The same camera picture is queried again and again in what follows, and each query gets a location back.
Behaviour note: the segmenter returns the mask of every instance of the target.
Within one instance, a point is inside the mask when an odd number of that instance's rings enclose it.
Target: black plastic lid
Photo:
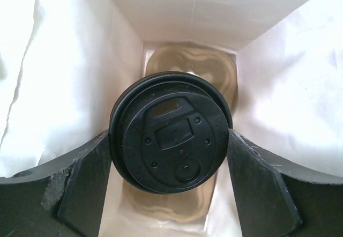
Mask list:
[[[145,77],[111,114],[111,156],[121,176],[144,191],[171,194],[208,180],[222,164],[232,117],[219,91],[180,72]]]

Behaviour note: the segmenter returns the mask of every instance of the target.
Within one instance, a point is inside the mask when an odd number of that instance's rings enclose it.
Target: white paper bag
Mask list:
[[[164,41],[235,54],[234,128],[343,176],[343,0],[0,0],[0,15],[0,176],[106,129],[144,45]],[[112,168],[100,236],[241,236],[226,164],[201,230],[123,212],[122,182]]]

